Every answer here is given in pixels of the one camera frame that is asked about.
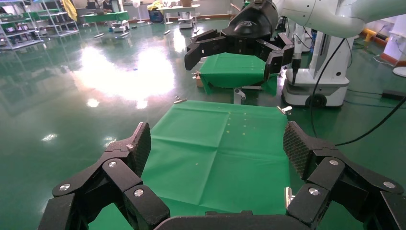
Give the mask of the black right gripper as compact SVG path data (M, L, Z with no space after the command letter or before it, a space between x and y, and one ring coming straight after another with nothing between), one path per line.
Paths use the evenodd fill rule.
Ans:
M227 28L209 30L191 38L184 56L186 70L203 57L224 52L256 56L265 62L264 81L292 63L294 44L284 33L272 38L279 15L271 0L253 0L234 17Z

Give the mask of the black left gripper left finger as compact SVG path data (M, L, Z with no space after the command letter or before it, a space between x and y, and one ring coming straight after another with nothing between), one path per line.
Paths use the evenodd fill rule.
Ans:
M94 164L53 189L38 228L86 230L110 204L133 229L156 228L170 210L142 181L150 151L150 126L141 122L132 136L109 144Z

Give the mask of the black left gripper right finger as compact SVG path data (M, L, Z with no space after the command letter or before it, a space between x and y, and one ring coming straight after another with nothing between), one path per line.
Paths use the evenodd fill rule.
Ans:
M293 198L286 198L287 215L314 230L336 202L366 230L405 229L406 197L399 183L352 162L294 121L285 128L283 149L304 182Z

